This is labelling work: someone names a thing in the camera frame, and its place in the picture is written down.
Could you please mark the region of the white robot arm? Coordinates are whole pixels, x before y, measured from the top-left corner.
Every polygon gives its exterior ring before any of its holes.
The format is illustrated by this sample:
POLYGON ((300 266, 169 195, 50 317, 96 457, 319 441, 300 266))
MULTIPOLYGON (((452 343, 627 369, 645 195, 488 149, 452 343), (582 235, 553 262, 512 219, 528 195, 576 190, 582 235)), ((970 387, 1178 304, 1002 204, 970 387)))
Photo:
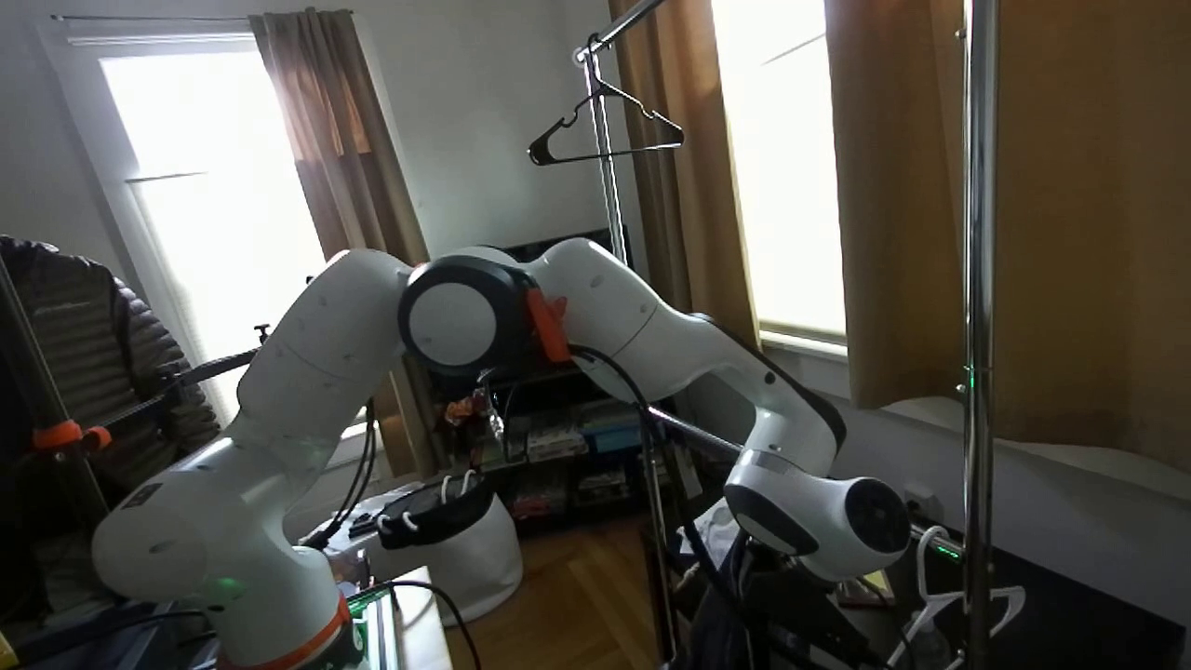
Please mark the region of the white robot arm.
POLYGON ((883 570, 912 540, 890 484, 828 472, 843 427, 826 404, 716 323, 664 304, 611 250, 565 239, 528 266, 499 250, 419 267, 380 250, 329 256, 241 374, 225 435, 96 526, 96 576, 128 601, 207 611, 234 670, 308 665, 349 611, 329 561, 292 545, 283 518, 400 360, 476 394, 533 364, 576 364, 632 407, 709 375, 750 407, 721 489, 746 540, 818 586, 883 570))

